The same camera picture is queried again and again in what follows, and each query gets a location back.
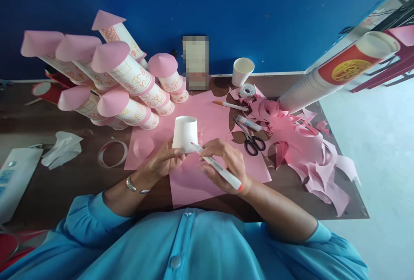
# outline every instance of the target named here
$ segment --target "white tissue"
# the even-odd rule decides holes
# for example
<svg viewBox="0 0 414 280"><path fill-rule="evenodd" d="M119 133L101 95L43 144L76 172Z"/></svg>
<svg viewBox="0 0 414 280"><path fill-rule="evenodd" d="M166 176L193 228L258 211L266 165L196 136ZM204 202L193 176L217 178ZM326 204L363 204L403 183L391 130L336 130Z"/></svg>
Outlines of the white tissue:
<svg viewBox="0 0 414 280"><path fill-rule="evenodd" d="M82 152L80 141L83 138L73 133L58 131L56 132L56 143L50 151L42 156L42 165L52 170L63 165L65 162L75 158Z"/></svg>

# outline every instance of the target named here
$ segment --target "wooden table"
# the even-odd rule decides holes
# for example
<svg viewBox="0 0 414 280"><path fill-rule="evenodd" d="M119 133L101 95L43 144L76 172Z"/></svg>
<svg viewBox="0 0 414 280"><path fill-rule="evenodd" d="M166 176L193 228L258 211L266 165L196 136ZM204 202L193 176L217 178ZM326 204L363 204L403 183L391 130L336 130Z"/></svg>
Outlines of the wooden table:
<svg viewBox="0 0 414 280"><path fill-rule="evenodd" d="M301 76L256 76L247 82L254 83L269 99L279 97ZM229 90L231 79L212 78L210 89L216 96L223 96ZM12 148L23 148L33 144L53 145L57 131L72 132L83 137L82 153L64 165L49 171L39 164L12 220L7 226L13 230L49 229L65 217L74 197L78 195L97 194L110 188L131 172L123 170L123 165L104 169L97 163L100 148L112 139L129 145L132 127L115 131L108 126L98 127L90 120L76 112L60 111L55 105L41 101L31 106L24 103L33 100L30 93L32 84L15 84L3 91L0 98L0 164ZM315 123L324 119L318 103L309 107L318 112ZM229 121L237 111L232 110ZM234 134L235 142L242 143L241 132ZM327 138L340 153L334 137ZM109 160L117 160L116 149L112 149ZM330 204L323 203L317 196L306 192L297 174L287 166L278 170L270 169L272 181L267 185L284 194L319 220L337 219L336 211ZM351 202L341 219L369 218L364 203L354 183L339 169L336 170L335 182L351 196ZM234 214L243 221L261 221L256 211L243 200L232 195L221 195L200 201L192 207L206 210L218 210ZM138 218L155 212L172 210L169 179L164 178L151 190L137 210Z"/></svg>

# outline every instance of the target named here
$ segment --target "blue shirt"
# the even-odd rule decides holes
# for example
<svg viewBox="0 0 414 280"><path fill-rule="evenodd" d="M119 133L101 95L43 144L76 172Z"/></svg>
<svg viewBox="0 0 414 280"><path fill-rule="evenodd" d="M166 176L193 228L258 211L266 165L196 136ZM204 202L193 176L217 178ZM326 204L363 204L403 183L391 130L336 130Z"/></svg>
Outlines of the blue shirt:
<svg viewBox="0 0 414 280"><path fill-rule="evenodd" d="M368 279L356 249L321 223L303 244L272 238L265 223L243 223L187 208L135 225L97 196L76 197L66 219L3 279Z"/></svg>

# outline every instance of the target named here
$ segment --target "white floor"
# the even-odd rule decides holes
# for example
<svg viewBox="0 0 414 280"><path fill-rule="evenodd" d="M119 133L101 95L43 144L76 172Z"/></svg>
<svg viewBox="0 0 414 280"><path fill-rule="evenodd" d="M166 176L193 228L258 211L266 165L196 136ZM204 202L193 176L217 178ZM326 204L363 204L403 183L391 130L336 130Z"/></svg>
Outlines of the white floor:
<svg viewBox="0 0 414 280"><path fill-rule="evenodd" d="M323 223L358 249L376 280L414 279L414 79L353 94L361 76L321 100L357 166L371 219Z"/></svg>

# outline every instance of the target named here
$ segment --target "shirt button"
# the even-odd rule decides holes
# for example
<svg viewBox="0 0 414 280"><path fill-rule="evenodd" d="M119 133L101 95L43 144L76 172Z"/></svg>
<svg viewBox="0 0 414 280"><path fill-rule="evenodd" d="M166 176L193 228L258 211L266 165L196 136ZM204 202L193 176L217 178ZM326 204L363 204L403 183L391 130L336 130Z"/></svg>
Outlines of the shirt button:
<svg viewBox="0 0 414 280"><path fill-rule="evenodd" d="M178 255L171 257L171 267L173 269L180 267L180 265L181 265L181 257L179 257Z"/></svg>

